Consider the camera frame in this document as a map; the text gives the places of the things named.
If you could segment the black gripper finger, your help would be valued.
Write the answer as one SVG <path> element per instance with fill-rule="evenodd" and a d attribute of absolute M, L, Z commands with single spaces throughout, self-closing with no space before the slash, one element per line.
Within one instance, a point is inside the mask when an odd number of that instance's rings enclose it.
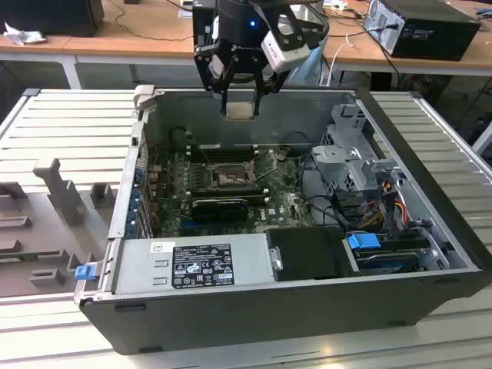
<path fill-rule="evenodd" d="M 211 64 L 216 61 L 222 63 L 222 72 L 218 77 L 211 70 Z M 201 46 L 195 49 L 194 62 L 205 90 L 221 96 L 220 113 L 225 115 L 228 89 L 235 74 L 234 55 L 221 45 Z"/>
<path fill-rule="evenodd" d="M 274 71 L 269 79 L 264 80 L 263 69 L 267 66 L 269 66 L 269 62 L 265 57 L 255 58 L 253 60 L 253 76 L 255 82 L 253 113 L 255 115 L 259 114 L 261 99 L 270 93 L 278 93 L 290 74 L 290 70 L 280 73 Z"/>

